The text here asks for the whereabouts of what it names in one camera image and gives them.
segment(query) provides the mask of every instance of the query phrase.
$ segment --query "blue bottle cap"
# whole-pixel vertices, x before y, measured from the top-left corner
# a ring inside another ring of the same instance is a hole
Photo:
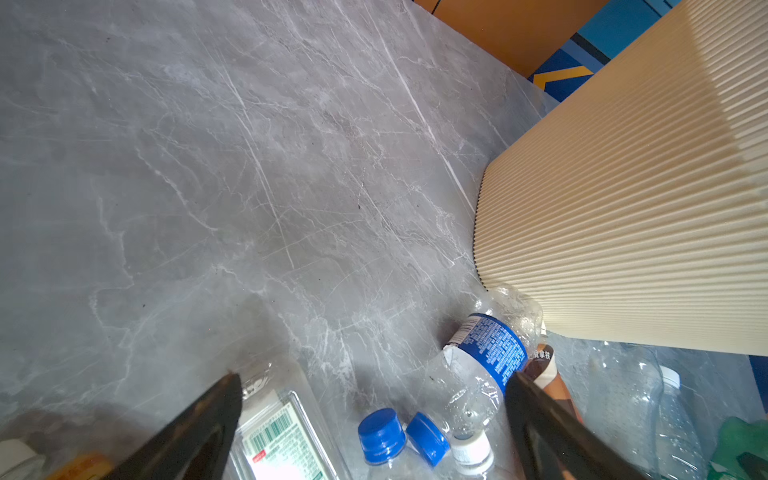
[[[357,427],[362,454],[371,465],[395,458],[406,446],[406,434],[393,409],[376,410]]]
[[[406,433],[411,438],[413,446],[433,467],[440,463],[440,460],[451,448],[445,435],[423,413],[414,415],[413,420],[408,424]]]

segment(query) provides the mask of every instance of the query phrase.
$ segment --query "gray marble countertop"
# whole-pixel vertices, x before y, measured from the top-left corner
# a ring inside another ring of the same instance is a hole
[[[357,423],[413,408],[482,288],[486,164],[556,102],[403,0],[0,14],[2,438],[49,468],[120,461],[227,369],[288,351],[361,478]],[[580,402],[584,347],[558,348]],[[715,377],[702,409],[754,414],[755,392],[707,397],[743,358],[690,370]]]

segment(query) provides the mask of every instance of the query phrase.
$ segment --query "bottle label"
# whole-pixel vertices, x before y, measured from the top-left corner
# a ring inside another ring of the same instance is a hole
[[[323,463],[290,402],[265,422],[245,431],[243,447],[257,480],[327,478]]]
[[[528,361],[525,346],[515,332],[484,313],[473,313],[448,342],[480,362],[504,392],[512,373]]]

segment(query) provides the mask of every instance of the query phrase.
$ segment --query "yellow stripe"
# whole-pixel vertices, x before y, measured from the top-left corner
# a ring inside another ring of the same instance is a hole
[[[544,90],[548,81],[565,80],[566,78],[584,77],[585,75],[592,75],[589,68],[585,66],[564,68],[563,70],[546,71],[545,73],[536,74],[533,76],[533,84]]]

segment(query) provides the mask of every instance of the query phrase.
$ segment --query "blue wall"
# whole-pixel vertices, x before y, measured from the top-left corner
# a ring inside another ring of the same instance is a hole
[[[757,391],[760,392],[760,398],[763,400],[763,408],[768,412],[768,357],[751,355],[750,362],[752,372],[755,374]]]
[[[614,58],[659,18],[659,13],[643,0],[611,0],[578,32]]]

